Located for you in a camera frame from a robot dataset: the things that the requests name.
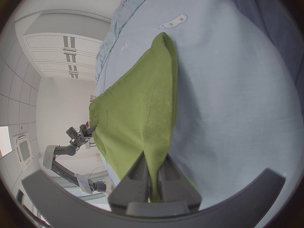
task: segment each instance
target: white cabinet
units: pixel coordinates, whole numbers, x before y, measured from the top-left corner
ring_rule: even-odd
[[[48,77],[95,80],[95,62],[102,41],[64,33],[24,36],[33,60]]]

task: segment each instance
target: printed cartoon pattern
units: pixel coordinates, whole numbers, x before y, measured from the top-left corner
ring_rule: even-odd
[[[187,15],[181,14],[181,15],[177,16],[175,19],[161,24],[158,28],[173,28],[173,27],[178,26],[179,24],[182,24],[186,20],[187,20]]]

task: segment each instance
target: bed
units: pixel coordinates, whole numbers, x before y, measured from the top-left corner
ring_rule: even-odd
[[[304,168],[304,43],[280,4],[267,1],[122,0],[96,60],[98,96],[155,36],[171,37],[178,97],[169,154],[201,194],[200,209],[240,191],[265,168],[286,176],[257,227],[279,211]],[[279,12],[272,17],[259,6]]]

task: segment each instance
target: ceiling air conditioner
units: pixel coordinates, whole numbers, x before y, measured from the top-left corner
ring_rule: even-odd
[[[13,137],[20,165],[23,171],[33,161],[32,148],[28,135],[28,133],[23,133]]]

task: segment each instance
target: green fabric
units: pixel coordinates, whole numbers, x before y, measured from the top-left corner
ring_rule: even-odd
[[[157,171],[171,143],[177,107],[177,56],[162,32],[137,63],[89,107],[98,150],[121,180],[142,150],[159,201]]]

